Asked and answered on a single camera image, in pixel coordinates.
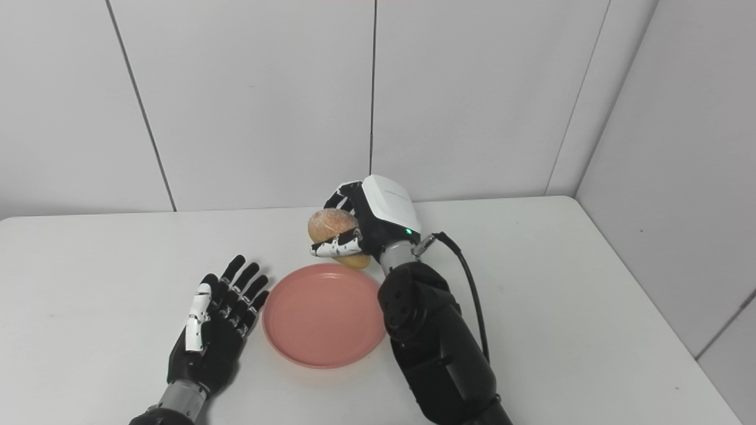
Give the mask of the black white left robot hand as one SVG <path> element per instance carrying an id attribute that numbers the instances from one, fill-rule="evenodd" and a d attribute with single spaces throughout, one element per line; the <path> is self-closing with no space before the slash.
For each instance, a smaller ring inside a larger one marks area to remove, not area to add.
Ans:
<path id="1" fill-rule="evenodd" d="M 214 396 L 230 384 L 269 291 L 257 263 L 237 255 L 216 276 L 206 275 L 168 358 L 167 383 L 186 381 Z"/>

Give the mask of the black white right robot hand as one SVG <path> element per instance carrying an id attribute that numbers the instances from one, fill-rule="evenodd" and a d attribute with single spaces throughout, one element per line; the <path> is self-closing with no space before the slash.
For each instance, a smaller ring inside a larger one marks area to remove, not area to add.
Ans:
<path id="1" fill-rule="evenodd" d="M 391 244 L 406 240 L 418 245 L 421 241 L 421 224 L 408 192 L 389 178 L 371 174 L 361 181 L 343 183 L 324 208 L 350 214 L 357 226 L 311 245 L 313 256 L 367 254 L 380 259 Z"/>

